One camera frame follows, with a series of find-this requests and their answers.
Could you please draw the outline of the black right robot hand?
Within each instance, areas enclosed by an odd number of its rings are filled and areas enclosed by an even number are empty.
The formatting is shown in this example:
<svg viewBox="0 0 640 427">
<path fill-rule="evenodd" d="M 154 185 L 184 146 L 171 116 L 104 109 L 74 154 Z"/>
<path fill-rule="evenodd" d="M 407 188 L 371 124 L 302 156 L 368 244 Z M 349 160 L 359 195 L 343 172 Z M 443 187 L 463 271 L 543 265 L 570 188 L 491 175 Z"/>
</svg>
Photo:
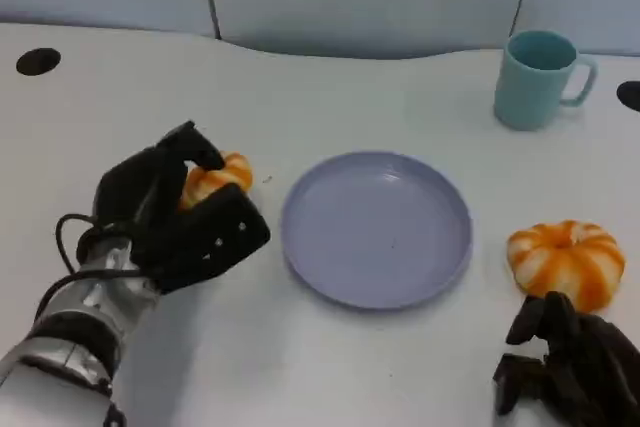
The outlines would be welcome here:
<svg viewBox="0 0 640 427">
<path fill-rule="evenodd" d="M 526 399 L 541 402 L 567 426 L 639 424 L 639 350 L 618 327 L 550 291 L 526 297 L 506 343 L 533 338 L 547 343 L 543 358 L 505 353 L 494 371 L 497 416 Z"/>
</svg>

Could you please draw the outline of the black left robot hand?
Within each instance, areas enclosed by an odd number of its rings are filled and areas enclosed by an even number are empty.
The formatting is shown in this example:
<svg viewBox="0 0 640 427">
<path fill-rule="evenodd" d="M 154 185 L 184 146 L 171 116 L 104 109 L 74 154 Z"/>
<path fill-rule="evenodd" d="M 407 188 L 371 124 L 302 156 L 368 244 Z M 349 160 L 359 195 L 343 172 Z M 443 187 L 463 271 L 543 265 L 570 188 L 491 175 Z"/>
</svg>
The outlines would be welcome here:
<svg viewBox="0 0 640 427">
<path fill-rule="evenodd" d="M 266 245 L 270 229 L 249 197 L 253 173 L 188 121 L 106 172 L 78 259 L 109 234 L 161 293 L 219 277 Z"/>
</svg>

